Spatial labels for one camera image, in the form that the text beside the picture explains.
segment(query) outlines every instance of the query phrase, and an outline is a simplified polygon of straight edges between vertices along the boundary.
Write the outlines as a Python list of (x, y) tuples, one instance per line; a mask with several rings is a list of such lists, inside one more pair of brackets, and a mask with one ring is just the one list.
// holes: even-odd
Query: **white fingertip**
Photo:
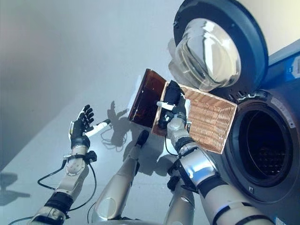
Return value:
[(167, 102), (161, 102), (161, 101), (156, 102), (156, 105), (170, 111), (172, 111), (173, 108), (175, 107), (175, 105), (169, 105)]
[(96, 133), (98, 133), (100, 130), (102, 130), (103, 128), (105, 128), (108, 124), (105, 122), (99, 123), (98, 125), (94, 125), (93, 129), (87, 133), (85, 133), (85, 135), (87, 137), (91, 137), (93, 135), (95, 135)]

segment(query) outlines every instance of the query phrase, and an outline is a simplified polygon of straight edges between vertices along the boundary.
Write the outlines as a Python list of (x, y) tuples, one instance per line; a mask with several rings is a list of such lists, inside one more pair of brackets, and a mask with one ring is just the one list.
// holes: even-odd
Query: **robot wrist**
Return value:
[(84, 145), (87, 148), (90, 147), (90, 140), (87, 136), (77, 136), (75, 138), (72, 138), (71, 136), (71, 149), (73, 149), (77, 145)]

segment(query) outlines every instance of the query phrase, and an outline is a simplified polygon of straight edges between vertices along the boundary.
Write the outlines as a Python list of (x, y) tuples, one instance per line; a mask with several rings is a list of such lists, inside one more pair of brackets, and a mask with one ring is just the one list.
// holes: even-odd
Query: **gray wall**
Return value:
[[(145, 69), (135, 60), (162, 63), (143, 54), (167, 47), (163, 36), (181, 2), (1, 0), (0, 170), (95, 78), (105, 82), (115, 71), (124, 79), (116, 67)], [(299, 1), (240, 2), (258, 20), (269, 53), (300, 37)]]

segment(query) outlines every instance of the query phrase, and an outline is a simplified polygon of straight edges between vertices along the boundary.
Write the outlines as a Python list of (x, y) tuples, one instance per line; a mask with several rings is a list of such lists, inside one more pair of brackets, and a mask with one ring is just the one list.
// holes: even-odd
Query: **transparent dome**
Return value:
[(174, 62), (181, 75), (203, 91), (233, 85), (240, 77), (240, 55), (233, 40), (207, 19), (188, 23)]

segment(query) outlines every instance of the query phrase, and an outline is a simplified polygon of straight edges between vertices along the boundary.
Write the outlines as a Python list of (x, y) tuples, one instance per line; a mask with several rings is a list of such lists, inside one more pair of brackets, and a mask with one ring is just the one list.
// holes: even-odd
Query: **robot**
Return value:
[[(253, 207), (249, 200), (232, 185), (222, 180), (219, 172), (206, 154), (186, 130), (185, 99), (180, 87), (176, 104), (157, 102), (165, 107), (161, 120), (167, 136), (178, 153), (178, 159), (169, 169), (168, 187), (173, 193), (164, 225), (192, 225), (195, 202), (193, 192), (199, 194), (204, 211), (212, 225), (271, 225), (272, 221)], [(65, 176), (46, 204), (36, 213), (29, 224), (61, 225), (68, 217), (71, 205), (78, 197), (89, 169), (96, 161), (95, 153), (88, 152), (89, 137), (107, 126), (110, 121), (91, 126), (93, 113), (89, 105), (71, 122), (69, 137), (72, 153), (65, 157)], [(153, 223), (122, 217), (126, 200), (139, 168), (139, 155), (149, 133), (144, 130), (121, 168), (106, 185), (92, 213), (93, 224), (144, 224)]]

